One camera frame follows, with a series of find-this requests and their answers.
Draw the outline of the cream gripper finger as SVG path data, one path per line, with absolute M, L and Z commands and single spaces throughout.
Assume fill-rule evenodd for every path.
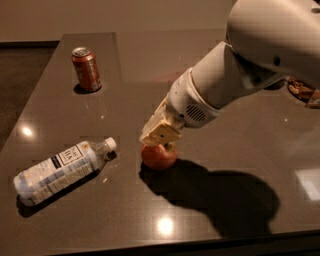
M 166 121 L 160 121 L 146 135 L 149 146 L 167 144 L 181 138 L 181 133 Z
M 153 115 L 146 122 L 139 138 L 144 144 L 159 144 L 159 135 L 156 132 L 158 126 L 166 119 L 166 100 L 164 98 L 159 104 Z

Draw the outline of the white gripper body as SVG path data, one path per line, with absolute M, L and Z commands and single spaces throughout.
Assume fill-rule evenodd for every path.
M 196 89 L 191 68 L 172 84 L 167 94 L 167 111 L 188 128 L 203 127 L 219 115 L 219 110 L 206 103 Z

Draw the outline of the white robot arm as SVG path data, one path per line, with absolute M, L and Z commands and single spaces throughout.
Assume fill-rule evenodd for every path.
M 292 76 L 320 85 L 319 0 L 237 0 L 220 42 L 171 86 L 142 129 L 148 146 L 199 128 L 232 101 Z

